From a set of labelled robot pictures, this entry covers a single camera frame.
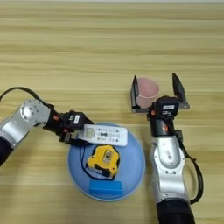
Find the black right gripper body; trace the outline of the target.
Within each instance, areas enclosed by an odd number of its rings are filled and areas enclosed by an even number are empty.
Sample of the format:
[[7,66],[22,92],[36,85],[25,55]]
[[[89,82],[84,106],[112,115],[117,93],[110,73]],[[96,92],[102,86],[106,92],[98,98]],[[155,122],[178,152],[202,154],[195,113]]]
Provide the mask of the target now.
[[174,128],[174,118],[180,109],[189,109],[188,102],[179,104],[164,104],[158,101],[148,108],[132,108],[134,113],[146,113],[150,122],[150,132],[153,137],[178,136],[182,137],[182,131]]

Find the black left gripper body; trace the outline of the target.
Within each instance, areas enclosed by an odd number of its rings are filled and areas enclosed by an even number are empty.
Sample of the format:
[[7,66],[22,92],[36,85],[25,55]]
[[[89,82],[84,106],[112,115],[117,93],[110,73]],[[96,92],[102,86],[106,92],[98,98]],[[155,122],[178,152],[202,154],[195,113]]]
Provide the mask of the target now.
[[76,130],[82,130],[85,124],[85,115],[82,112],[70,110],[66,113],[51,112],[44,130],[49,130],[59,136],[60,142],[72,138]]

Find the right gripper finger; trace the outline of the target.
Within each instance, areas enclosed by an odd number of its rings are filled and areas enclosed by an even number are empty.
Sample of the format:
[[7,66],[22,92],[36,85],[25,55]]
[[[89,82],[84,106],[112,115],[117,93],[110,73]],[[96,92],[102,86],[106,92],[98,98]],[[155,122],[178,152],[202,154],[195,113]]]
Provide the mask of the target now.
[[172,86],[173,86],[173,92],[178,97],[178,100],[181,103],[185,103],[186,102],[185,89],[179,77],[175,73],[172,74]]
[[138,95],[137,77],[134,76],[130,90],[131,106],[133,109],[139,108],[139,106],[137,105],[137,95]]

